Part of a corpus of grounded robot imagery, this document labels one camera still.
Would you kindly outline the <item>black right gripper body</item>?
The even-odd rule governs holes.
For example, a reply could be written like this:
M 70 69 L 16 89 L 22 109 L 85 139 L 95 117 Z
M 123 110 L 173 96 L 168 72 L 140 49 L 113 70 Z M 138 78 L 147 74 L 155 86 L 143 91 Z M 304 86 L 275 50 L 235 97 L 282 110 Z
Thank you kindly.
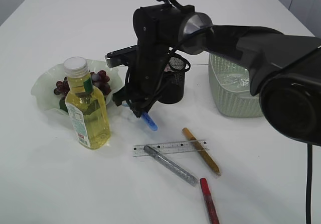
M 130 108 L 151 108 L 163 98 L 171 78 L 171 73 L 165 72 L 168 54 L 166 45 L 134 45 L 123 49 L 123 64 L 128 66 L 124 94 Z

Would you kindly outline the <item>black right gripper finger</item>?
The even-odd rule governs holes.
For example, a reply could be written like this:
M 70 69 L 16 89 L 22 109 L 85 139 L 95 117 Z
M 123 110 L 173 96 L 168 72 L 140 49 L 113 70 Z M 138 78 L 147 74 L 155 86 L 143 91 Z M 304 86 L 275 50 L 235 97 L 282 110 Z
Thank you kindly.
M 129 93 L 126 88 L 122 88 L 119 91 L 115 92 L 112 96 L 112 100 L 116 106 L 126 106 L 130 107 Z
M 144 101 L 134 101 L 134 102 L 130 101 L 129 103 L 130 103 L 129 105 L 130 109 L 135 114 L 135 116 L 139 118 L 143 113 L 148 113 L 150 111 L 150 109 L 155 103 L 155 100 L 153 101 L 144 100 Z

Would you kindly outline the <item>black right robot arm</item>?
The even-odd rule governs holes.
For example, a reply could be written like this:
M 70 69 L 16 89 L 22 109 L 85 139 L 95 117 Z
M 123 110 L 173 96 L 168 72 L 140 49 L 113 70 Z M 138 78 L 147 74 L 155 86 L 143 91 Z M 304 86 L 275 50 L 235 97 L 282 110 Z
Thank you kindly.
M 163 101 L 171 76 L 189 64 L 165 73 L 182 51 L 209 52 L 245 68 L 252 95 L 259 95 L 267 121 L 284 136 L 320 145 L 320 39 L 285 35 L 267 27 L 213 25 L 194 7 L 161 4 L 134 12 L 137 44 L 106 55 L 109 66 L 128 66 L 124 87 L 113 95 L 126 101 L 139 117 Z

